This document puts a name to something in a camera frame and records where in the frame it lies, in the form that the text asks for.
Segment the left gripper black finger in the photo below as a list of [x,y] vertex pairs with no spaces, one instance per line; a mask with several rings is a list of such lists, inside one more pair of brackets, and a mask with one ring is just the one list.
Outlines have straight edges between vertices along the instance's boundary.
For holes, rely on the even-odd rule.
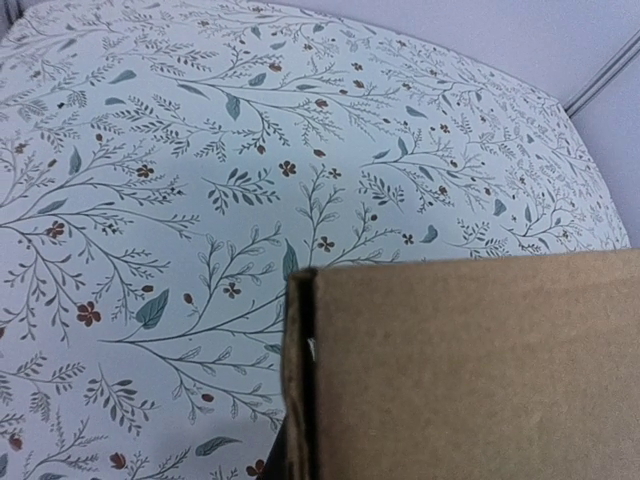
[[262,472],[263,480],[286,479],[286,432],[282,426],[274,440]]

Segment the brown cardboard box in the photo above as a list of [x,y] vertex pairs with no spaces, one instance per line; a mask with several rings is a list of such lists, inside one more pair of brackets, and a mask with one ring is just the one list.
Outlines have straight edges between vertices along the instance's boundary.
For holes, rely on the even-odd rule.
[[290,479],[635,479],[639,254],[309,269],[282,345]]

